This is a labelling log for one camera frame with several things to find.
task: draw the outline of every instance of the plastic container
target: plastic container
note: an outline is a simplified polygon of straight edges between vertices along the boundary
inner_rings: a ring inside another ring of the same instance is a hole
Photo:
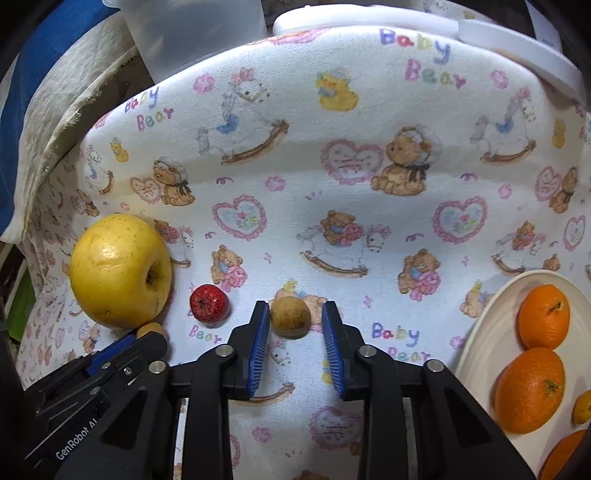
[[[156,83],[267,36],[261,0],[103,0],[120,8]]]

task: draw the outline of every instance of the white plate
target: white plate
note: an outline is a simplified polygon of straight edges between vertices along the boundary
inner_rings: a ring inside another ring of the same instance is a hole
[[[577,397],[591,388],[591,303],[567,278],[549,270],[518,275],[500,289],[482,312],[460,358],[456,376],[494,418],[491,389],[501,371],[523,349],[516,332],[517,311],[534,287],[558,287],[569,300],[570,327],[564,342],[555,350],[564,364],[566,387],[558,411],[543,427],[526,435],[507,434],[511,443],[537,475],[554,445],[580,430],[571,425]]]

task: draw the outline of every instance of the apple stem cavity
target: apple stem cavity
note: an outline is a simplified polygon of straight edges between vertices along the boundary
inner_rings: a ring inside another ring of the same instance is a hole
[[[148,274],[146,275],[146,285],[153,287],[156,284],[156,278],[157,275],[154,264],[148,269]]]

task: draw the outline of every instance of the white cloth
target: white cloth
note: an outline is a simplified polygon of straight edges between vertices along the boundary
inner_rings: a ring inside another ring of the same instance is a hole
[[[115,13],[80,37],[47,73],[24,116],[15,210],[2,241],[18,243],[25,238],[37,189],[104,109],[126,98],[128,90],[132,95],[137,87],[143,89],[152,83],[147,73],[142,74],[145,67],[141,64],[134,70],[135,80],[123,85],[116,77],[130,63],[138,63],[137,48],[122,15]],[[6,89],[11,75],[12,70],[3,80]]]
[[[558,269],[589,295],[590,121],[516,63],[411,30],[334,28],[206,60],[102,118],[38,192],[45,286],[21,378],[113,340],[73,299],[69,255],[96,219],[138,215],[176,265],[171,364],[226,341],[255,300],[311,307],[306,337],[269,337],[267,398],[230,407],[235,478],[353,479],[362,406],[330,385],[323,299],[394,358],[453,366],[517,272]],[[188,305],[211,282],[232,302],[215,330]]]

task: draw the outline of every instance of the rocking horse print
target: rocking horse print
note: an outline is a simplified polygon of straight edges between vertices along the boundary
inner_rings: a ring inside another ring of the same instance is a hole
[[[517,275],[536,268],[556,271],[560,268],[556,254],[543,262],[537,257],[545,243],[546,235],[538,233],[533,223],[525,221],[515,232],[496,242],[497,253],[491,256],[491,260],[507,275]]]
[[[380,252],[391,233],[390,227],[372,225],[365,229],[355,217],[331,210],[319,225],[309,227],[296,238],[308,244],[302,257],[319,270],[343,278],[361,278],[368,274],[365,265],[370,252]]]
[[[259,82],[254,69],[241,68],[230,77],[222,95],[222,121],[197,130],[199,153],[222,154],[222,165],[247,163],[275,148],[287,135],[289,124],[268,117],[265,108],[271,94]]]
[[[92,145],[86,149],[85,180],[91,190],[106,195],[113,190],[113,172],[100,166],[102,157]]]
[[[482,115],[476,122],[470,143],[485,150],[480,158],[489,164],[511,164],[528,157],[535,148],[535,140],[528,136],[527,124],[535,120],[529,88],[519,89],[511,97],[505,116],[494,122]]]
[[[163,220],[154,220],[154,226],[168,246],[171,263],[179,268],[189,268],[194,247],[193,230],[186,226],[175,228]]]

